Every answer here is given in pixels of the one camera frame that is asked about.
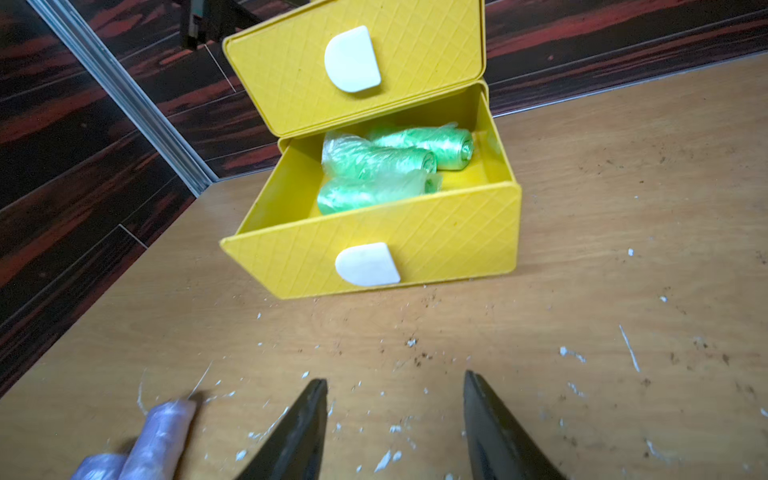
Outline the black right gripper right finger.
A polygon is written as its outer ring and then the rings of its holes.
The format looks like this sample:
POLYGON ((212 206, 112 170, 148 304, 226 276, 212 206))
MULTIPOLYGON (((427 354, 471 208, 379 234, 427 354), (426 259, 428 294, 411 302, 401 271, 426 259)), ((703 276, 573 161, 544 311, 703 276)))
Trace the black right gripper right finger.
POLYGON ((480 374, 465 372, 463 399, 474 479, 564 478, 480 374))

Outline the green trash bag roll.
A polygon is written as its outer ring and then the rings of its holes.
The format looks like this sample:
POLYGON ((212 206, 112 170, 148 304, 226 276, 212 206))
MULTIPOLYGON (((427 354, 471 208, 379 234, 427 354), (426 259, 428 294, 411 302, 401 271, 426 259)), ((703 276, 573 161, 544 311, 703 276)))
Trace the green trash bag roll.
POLYGON ((475 151, 472 133, 455 122, 438 127, 381 126, 372 129, 368 139, 378 146, 428 150, 435 155, 436 168, 444 171, 465 169, 475 151))
POLYGON ((436 157, 429 150, 378 146, 365 138, 342 132, 325 134, 321 164, 330 177, 364 181, 416 170, 427 173, 437 170, 436 157))
POLYGON ((322 214, 330 215, 437 193, 441 187, 442 176, 425 170, 373 180, 334 178, 319 190, 317 205, 322 214))

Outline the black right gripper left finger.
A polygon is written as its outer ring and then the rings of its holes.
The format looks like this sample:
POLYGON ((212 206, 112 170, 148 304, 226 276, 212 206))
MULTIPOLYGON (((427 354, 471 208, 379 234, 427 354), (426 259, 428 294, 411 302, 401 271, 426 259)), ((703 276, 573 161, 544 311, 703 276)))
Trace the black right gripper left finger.
POLYGON ((327 426, 328 383, 312 379, 237 479, 318 479, 327 426))

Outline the yellow plastic drawer box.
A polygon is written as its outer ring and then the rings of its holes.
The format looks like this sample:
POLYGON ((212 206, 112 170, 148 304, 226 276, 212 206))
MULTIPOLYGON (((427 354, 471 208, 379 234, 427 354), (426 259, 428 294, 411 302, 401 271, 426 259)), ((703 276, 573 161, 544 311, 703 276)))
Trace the yellow plastic drawer box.
POLYGON ((281 154, 221 249, 293 299, 512 272, 480 1, 314 1, 223 51, 281 154))

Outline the purple trash bag roll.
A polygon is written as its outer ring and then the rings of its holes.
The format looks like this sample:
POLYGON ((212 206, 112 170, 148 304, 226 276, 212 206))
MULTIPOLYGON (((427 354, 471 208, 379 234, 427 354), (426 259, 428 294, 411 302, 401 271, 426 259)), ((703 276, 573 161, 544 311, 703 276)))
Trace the purple trash bag roll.
POLYGON ((183 399, 153 407, 119 479, 173 479, 195 412, 183 399))
POLYGON ((128 459, 125 454, 105 453, 86 457, 71 480, 118 480, 128 459))

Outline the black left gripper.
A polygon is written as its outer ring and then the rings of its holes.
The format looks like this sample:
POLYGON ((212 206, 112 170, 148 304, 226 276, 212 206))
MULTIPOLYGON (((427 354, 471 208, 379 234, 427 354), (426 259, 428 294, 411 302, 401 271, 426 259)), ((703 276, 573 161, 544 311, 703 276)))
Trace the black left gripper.
POLYGON ((197 50, 209 41, 220 43, 238 29, 258 23, 258 17, 234 0, 180 0, 181 46, 197 50))

